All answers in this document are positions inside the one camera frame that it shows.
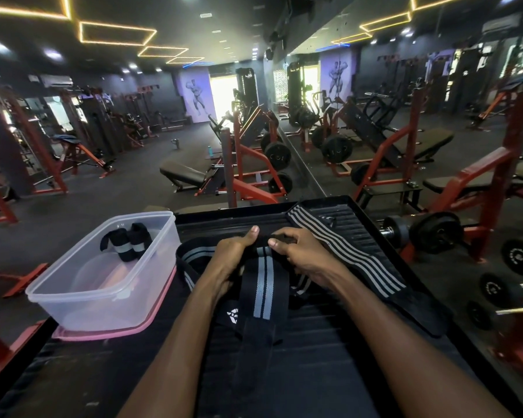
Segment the person's right hand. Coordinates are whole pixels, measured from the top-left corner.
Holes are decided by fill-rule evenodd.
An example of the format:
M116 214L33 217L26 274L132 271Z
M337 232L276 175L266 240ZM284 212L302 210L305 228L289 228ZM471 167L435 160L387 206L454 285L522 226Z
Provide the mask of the person's right hand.
M323 288L334 289L336 283L350 275L348 268L335 259L307 229L285 227L272 237L294 238L297 241L296 247L290 255L284 256L297 273L307 275Z

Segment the person's left hand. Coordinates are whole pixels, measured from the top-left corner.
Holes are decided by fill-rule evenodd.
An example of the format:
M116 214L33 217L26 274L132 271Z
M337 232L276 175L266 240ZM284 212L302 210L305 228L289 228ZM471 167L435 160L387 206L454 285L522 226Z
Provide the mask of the person's left hand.
M234 236L219 241L201 276L202 284L212 290L216 300L227 293L231 286L230 275L236 270L244 254L245 250L240 249L240 237Z

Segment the black wrap with blue-grey stripes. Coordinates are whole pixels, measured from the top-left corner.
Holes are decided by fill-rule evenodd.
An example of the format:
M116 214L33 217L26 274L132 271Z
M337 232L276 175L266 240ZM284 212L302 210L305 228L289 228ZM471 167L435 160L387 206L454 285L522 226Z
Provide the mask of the black wrap with blue-grey stripes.
M268 245L271 238L294 243L291 237L273 233L262 234L247 246L230 274L232 287L217 302L214 320L240 337L248 330L268 334L276 345L284 337L290 298L297 295L297 275L286 257Z

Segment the person's right forearm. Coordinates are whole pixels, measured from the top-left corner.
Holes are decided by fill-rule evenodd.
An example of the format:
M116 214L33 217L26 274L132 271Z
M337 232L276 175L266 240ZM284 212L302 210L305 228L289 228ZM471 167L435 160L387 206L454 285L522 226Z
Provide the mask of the person's right forearm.
M514 418L345 267L322 280L346 305L405 418Z

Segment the person's left forearm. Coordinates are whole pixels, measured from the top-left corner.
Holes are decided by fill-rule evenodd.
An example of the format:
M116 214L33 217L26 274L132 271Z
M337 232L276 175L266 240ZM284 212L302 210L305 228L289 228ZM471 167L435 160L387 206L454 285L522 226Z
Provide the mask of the person's left forearm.
M230 274L203 273L116 418L194 418L209 328L217 302L231 286Z

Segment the red bench press rack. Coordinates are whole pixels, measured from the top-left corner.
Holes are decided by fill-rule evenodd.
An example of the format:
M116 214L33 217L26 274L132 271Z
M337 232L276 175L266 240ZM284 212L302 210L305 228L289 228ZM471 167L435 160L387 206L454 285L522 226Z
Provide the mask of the red bench press rack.
M268 181L272 177L279 182L279 172L272 168L264 150L271 142L283 142L279 134L279 120L272 111L265 111L258 106L244 120L238 112L228 112L220 122L211 119L210 127L221 147L224 142L229 144L229 169L233 172L232 181L223 181L216 194L225 194L228 189L232 189L240 201L265 204L275 204L286 199L289 194L281 196L268 190Z

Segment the black wrap with grey stripes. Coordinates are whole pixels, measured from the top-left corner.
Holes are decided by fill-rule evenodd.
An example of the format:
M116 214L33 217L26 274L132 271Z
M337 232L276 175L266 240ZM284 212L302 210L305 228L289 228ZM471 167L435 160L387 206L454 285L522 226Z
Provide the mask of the black wrap with grey stripes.
M452 322L450 310L431 295L411 288L382 252L358 243L355 234L341 231L337 217L315 215L301 203L293 206L286 217L293 227L310 231L382 302L397 309L431 337L439 338L448 332Z

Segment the black padded flat bench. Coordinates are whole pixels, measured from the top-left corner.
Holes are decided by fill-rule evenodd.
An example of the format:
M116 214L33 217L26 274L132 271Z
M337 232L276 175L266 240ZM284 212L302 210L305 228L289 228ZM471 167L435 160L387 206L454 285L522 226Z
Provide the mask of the black padded flat bench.
M211 169L201 172L181 163L167 160L161 163L160 174L172 183L174 192L179 193L202 189L211 177Z

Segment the rolled black wrist wrap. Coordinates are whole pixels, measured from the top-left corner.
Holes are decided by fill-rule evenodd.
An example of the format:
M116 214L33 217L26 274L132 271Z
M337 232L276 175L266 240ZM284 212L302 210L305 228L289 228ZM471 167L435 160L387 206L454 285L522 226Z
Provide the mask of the rolled black wrist wrap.
M136 259L140 259L145 254L153 241L146 225L140 222L131 225L127 236Z
M102 237L99 249L105 251L111 246L123 262L131 262L138 258L124 227L109 231Z

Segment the red adjustable bench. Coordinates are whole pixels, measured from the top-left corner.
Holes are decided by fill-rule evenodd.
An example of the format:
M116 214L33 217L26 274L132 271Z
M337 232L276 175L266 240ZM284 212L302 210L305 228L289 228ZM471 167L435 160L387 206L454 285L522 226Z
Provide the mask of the red adjustable bench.
M73 175L77 175L79 166L84 165L100 169L102 179L116 171L113 166L115 158L107 160L100 148L87 148L75 135L55 134L53 140L62 146L62 153L55 156L60 173L70 170Z

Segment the yellow ceiling light outline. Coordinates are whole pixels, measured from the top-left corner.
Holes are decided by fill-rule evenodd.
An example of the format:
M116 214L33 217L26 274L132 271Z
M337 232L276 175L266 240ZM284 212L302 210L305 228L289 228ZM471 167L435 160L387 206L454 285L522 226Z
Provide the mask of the yellow ceiling light outline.
M155 28L80 20L78 39L82 44L113 47L145 47L157 35Z
M138 52L140 58L177 58L189 51L189 48L171 46L145 46Z
M39 9L15 8L0 5L0 15L15 16L24 18L38 18L48 20L72 20L71 0L59 0L61 13L46 12Z

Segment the red and black gym machine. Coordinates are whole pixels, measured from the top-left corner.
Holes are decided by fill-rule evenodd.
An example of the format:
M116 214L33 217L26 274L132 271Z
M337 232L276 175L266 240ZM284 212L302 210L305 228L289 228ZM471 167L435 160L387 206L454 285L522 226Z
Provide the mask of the red and black gym machine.
M10 87L0 86L0 224L19 221L13 203L68 191L38 119Z

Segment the white air conditioner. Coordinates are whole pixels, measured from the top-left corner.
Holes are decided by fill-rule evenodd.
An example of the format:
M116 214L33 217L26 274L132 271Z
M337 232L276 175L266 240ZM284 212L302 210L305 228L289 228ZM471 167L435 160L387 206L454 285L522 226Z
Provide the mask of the white air conditioner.
M70 76L40 75L40 79L43 86L47 89L68 89L74 85L74 81Z

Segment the bodybuilder wall poster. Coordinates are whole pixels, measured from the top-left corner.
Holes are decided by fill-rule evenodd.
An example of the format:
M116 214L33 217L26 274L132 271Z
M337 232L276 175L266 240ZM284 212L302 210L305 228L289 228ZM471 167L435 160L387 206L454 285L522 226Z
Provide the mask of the bodybuilder wall poster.
M216 119L216 110L207 67L182 68L178 73L178 90L187 115L193 123Z

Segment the red floor frame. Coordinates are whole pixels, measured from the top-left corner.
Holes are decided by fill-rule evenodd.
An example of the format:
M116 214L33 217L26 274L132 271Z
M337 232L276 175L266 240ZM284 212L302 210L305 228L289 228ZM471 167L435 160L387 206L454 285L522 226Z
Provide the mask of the red floor frame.
M27 274L7 274L0 271L0 279L14 281L14 285L7 290L1 297L8 299L20 295L28 285L34 281L37 277L42 275L49 268L48 263L42 263L37 265L32 271Z

